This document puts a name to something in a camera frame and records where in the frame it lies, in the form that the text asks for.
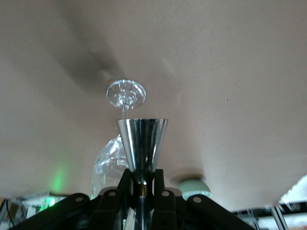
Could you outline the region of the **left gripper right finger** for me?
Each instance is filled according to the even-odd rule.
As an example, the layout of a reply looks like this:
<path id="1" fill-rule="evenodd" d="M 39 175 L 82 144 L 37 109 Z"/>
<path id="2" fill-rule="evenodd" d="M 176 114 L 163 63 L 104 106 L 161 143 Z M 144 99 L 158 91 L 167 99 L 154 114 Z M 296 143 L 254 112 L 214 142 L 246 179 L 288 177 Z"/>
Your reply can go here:
<path id="1" fill-rule="evenodd" d="M 154 230 L 251 230 L 250 225 L 204 195 L 186 200 L 165 188 L 164 171 L 154 175 Z"/>

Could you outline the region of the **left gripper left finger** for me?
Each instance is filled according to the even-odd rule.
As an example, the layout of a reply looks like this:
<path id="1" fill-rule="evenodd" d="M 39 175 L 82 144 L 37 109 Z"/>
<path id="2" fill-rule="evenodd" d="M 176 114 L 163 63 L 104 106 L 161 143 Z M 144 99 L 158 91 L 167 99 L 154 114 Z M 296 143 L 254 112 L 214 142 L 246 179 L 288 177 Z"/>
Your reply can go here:
<path id="1" fill-rule="evenodd" d="M 12 227 L 12 230 L 120 230 L 123 217 L 120 209 L 127 203 L 131 172 L 126 169 L 116 188 L 106 188 L 91 200 L 75 193 L 51 207 Z"/>

